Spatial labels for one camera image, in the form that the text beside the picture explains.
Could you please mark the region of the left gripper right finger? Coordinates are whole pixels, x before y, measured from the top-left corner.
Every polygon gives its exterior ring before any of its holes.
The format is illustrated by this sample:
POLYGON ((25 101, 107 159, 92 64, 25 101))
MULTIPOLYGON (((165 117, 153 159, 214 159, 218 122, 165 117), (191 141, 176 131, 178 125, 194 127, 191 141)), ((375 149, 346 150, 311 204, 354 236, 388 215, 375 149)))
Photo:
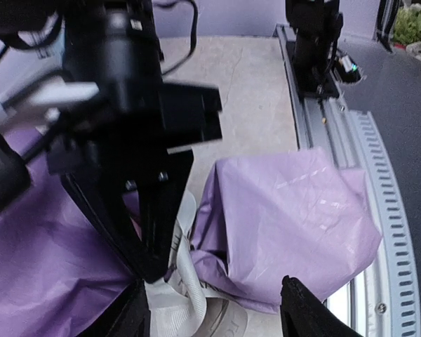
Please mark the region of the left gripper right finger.
POLYGON ((283 336, 359 336, 295 277, 285 276, 282 280, 280 314, 283 336))

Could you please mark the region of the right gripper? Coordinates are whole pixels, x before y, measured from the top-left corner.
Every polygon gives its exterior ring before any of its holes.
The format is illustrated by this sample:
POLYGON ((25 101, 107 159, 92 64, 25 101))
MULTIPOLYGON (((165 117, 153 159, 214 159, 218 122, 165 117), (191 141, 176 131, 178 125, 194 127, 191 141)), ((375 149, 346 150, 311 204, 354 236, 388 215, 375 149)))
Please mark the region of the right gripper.
POLYGON ((194 161, 176 147, 219 140, 216 86, 167 81, 99 92, 67 108, 47 153, 48 171, 124 265, 148 283, 162 278, 194 161), (123 194, 138 191, 142 239, 123 194))

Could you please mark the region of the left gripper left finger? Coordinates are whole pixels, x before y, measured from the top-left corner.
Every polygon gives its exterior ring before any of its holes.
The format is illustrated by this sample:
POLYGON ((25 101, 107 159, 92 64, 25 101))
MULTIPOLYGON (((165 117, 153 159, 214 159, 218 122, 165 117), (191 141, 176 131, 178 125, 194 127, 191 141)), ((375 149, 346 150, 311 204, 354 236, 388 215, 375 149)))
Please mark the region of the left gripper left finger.
POLYGON ((137 280, 125 288, 116 300, 79 336, 149 337, 150 319, 145 283, 137 280))

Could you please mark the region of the clear printed cellophane wrap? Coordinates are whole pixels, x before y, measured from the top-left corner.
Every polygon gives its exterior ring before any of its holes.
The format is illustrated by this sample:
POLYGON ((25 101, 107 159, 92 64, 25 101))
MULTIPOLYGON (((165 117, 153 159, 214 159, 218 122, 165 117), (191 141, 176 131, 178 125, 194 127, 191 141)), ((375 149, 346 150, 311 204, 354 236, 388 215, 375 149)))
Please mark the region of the clear printed cellophane wrap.
POLYGON ((150 336, 243 336, 248 313, 231 297, 199 280, 188 234, 196 215, 196 200, 186 191, 178 211, 168 272, 146 284, 151 312, 150 336))

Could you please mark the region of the purple wrapping paper sheet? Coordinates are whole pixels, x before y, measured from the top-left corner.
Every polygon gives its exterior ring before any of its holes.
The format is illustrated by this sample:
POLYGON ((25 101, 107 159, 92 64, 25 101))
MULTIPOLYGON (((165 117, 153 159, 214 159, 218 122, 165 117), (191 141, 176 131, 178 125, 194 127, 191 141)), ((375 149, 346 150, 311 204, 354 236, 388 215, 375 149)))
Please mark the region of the purple wrapping paper sheet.
MULTIPOLYGON (((76 336, 137 280, 37 159, 0 215, 0 336, 76 336)), ((221 159, 188 234, 199 280, 243 309, 277 312, 285 276, 319 299, 374 260, 381 241, 365 173, 322 149, 221 159)))

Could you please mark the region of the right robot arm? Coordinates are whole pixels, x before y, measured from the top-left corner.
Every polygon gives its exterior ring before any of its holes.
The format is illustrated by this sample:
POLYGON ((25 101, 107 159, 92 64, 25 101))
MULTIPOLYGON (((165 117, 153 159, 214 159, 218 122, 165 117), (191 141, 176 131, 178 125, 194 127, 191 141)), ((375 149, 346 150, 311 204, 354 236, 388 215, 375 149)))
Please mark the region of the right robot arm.
POLYGON ((194 161, 222 137, 219 90, 164 81, 151 1, 0 1, 5 49, 60 34, 60 68, 0 101, 0 212, 46 155, 62 186, 126 267, 148 283, 168 270, 194 161))

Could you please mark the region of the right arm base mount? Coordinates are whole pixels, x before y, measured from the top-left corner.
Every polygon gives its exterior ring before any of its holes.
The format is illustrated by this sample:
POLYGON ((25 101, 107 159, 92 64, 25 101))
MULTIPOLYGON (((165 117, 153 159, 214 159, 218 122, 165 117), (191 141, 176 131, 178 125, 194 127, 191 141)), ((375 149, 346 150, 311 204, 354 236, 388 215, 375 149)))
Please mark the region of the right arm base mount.
POLYGON ((337 81, 361 80, 360 67, 338 48, 344 25, 339 1, 286 1, 285 8, 295 33, 286 48, 299 98, 338 98, 337 81))

